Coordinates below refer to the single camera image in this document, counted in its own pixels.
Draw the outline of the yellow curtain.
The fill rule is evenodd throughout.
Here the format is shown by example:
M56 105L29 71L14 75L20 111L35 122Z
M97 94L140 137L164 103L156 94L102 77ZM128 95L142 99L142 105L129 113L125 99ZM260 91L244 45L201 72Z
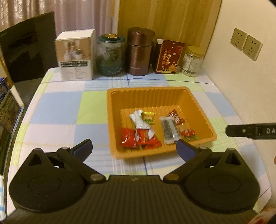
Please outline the yellow curtain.
M112 32L127 36L132 27L153 30L157 39L183 42L206 52L221 0L111 1Z

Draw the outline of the yellow candy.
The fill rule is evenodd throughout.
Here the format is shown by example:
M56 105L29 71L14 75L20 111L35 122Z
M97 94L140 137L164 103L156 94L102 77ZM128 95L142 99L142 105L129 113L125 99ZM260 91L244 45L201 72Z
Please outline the yellow candy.
M142 119L147 124L153 124L154 123L154 116L155 116L154 112L144 111L142 113Z

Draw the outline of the left wall socket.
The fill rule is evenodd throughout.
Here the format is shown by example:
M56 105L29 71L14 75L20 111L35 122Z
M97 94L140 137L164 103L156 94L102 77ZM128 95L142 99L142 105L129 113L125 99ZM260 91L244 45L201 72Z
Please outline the left wall socket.
M247 36L248 36L247 33L245 33L244 31L238 28L235 28L233 31L233 35L231 37L230 43L238 50L242 51L245 45Z

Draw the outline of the clear jar gold lid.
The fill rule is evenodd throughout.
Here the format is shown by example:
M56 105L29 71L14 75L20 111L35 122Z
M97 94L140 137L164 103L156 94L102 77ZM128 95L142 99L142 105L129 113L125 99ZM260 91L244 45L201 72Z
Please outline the clear jar gold lid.
M195 46L187 46L183 62L181 64L181 72L189 77L196 77L204 60L204 51Z

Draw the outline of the brown metal canister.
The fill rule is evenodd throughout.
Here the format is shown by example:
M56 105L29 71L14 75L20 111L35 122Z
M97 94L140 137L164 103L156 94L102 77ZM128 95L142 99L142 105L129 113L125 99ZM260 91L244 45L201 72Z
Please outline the brown metal canister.
M129 28L126 47L126 71L134 76L148 73L155 32L147 28Z

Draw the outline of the black seaweed snack packet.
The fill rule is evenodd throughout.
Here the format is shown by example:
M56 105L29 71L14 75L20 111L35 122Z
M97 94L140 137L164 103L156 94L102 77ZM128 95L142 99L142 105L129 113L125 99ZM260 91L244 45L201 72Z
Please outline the black seaweed snack packet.
M170 145L176 143L180 139L180 134L176 128L172 117L159 117L164 134L164 143Z

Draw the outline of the wall socket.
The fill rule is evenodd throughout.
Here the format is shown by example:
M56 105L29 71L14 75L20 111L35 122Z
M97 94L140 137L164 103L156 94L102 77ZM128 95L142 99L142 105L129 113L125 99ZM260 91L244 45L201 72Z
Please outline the wall socket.
M263 44L260 41L248 35L243 47L243 53L253 61L256 61L262 49L262 46Z
M247 36L248 36L247 33L245 33L244 31L238 28L235 28L233 31L233 35L231 37L230 43L238 50L242 51L245 45Z

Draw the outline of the dark red candy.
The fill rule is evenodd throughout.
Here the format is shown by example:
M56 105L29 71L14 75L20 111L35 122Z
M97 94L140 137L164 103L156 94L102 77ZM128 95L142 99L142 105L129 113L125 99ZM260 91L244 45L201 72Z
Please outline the dark red candy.
M185 123L185 120L178 115L178 112L176 111L176 109L173 109L171 112L169 112L168 116L170 116L174 120L174 123L177 126L184 125L184 123Z

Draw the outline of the pink curtain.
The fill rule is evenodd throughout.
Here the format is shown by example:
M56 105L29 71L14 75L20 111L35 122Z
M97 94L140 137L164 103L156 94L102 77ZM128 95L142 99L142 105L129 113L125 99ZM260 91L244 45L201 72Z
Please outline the pink curtain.
M94 29L96 37L116 33L120 1L1 1L1 31L29 18L54 12L56 33Z

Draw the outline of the orange plastic tray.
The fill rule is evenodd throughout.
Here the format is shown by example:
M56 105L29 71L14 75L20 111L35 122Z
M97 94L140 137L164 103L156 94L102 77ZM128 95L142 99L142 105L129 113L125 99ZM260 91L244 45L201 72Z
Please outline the orange plastic tray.
M121 145L122 128L135 130L134 122L129 117L136 110L154 113L154 123L151 125L155 137L162 142L158 148L144 149L126 148ZM167 117L176 110L184 119L183 129L195 131L196 138L189 143L198 146L217 139L209 119L198 101L187 87L140 87L119 88L107 91L107 111L110 137L110 153L114 158L130 159L169 153L176 150L175 144L165 144L164 132L160 117Z

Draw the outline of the black chair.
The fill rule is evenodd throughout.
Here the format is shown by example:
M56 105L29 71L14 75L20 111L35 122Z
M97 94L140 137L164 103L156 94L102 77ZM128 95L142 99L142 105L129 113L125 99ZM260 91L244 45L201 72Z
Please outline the black chair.
M19 22L1 32L1 52L15 87L28 106L46 72L58 66L54 12Z

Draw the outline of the white snack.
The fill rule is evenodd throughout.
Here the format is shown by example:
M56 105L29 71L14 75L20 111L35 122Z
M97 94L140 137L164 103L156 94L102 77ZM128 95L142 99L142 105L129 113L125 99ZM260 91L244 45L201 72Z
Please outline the white snack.
M142 120L142 114L143 110L136 110L134 113L130 114L129 117L134 122L135 128L148 131L148 138L151 139L154 137L155 132L149 124Z

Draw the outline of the right wall socket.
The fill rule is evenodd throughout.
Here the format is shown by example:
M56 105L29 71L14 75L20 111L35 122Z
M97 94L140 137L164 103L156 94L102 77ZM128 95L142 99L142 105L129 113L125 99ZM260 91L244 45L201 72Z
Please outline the right wall socket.
M253 61L256 61L262 49L262 46L263 44L260 41L248 35L243 47L243 53Z

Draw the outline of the red gift box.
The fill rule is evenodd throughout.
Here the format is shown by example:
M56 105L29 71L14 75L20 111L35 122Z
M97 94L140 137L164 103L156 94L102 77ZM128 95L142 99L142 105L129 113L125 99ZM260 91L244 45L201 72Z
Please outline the red gift box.
M157 39L152 61L156 74L175 74L185 44L182 42Z

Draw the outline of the red green candy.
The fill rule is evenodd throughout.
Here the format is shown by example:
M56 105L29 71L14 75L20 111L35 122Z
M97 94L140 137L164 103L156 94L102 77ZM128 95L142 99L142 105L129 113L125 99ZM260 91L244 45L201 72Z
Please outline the red green candy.
M196 136L196 132L192 128L189 128L189 129L180 128L180 133L185 141L198 140L198 137Z

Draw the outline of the white product box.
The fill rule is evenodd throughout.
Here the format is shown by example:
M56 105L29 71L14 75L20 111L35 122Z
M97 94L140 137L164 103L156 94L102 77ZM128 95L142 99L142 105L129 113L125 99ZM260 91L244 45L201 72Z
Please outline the white product box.
M96 55L94 29L62 32L55 40L55 48L63 81L93 79Z

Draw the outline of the green glass jar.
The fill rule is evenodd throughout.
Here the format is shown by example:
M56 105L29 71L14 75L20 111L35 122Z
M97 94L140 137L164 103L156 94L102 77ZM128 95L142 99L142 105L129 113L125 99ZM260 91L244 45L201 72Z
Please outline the green glass jar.
M124 68L125 39L118 34L103 34L97 41L96 68L107 77L118 75Z

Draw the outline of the red snack packet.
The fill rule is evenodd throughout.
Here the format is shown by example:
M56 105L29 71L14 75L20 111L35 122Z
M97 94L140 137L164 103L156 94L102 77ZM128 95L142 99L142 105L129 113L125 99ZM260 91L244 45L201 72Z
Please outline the red snack packet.
M138 145L144 149L159 148L162 146L161 141L155 138L155 135L149 134L149 129L136 129L135 139Z
M122 142L121 145L125 148L137 148L137 141L135 139L135 131L129 128L121 128Z

